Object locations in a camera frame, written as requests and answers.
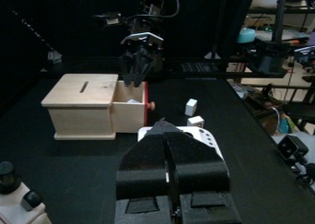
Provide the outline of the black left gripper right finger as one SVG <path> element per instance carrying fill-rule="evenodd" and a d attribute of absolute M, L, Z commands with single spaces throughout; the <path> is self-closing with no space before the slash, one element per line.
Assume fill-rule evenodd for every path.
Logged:
<path fill-rule="evenodd" d="M 165 133 L 175 224 L 243 224 L 229 168 L 215 149 L 182 132 Z"/>

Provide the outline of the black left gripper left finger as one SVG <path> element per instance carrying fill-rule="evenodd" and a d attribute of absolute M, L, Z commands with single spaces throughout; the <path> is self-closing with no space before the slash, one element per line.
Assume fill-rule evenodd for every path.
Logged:
<path fill-rule="evenodd" d="M 129 149 L 116 175 L 115 224 L 173 224 L 165 133 L 159 121 Z"/>

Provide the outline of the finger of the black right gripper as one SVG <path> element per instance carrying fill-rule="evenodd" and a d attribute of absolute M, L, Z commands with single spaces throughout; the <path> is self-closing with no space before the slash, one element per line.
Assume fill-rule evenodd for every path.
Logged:
<path fill-rule="evenodd" d="M 126 51 L 126 53 L 119 58 L 119 63 L 125 85 L 127 87 L 134 85 L 138 88 L 141 85 L 141 79 L 135 64 L 135 55 L 130 51 Z"/>
<path fill-rule="evenodd" d="M 135 74 L 134 82 L 141 84 L 146 79 L 150 70 L 157 65 L 157 53 L 141 46 L 135 54 Z"/>

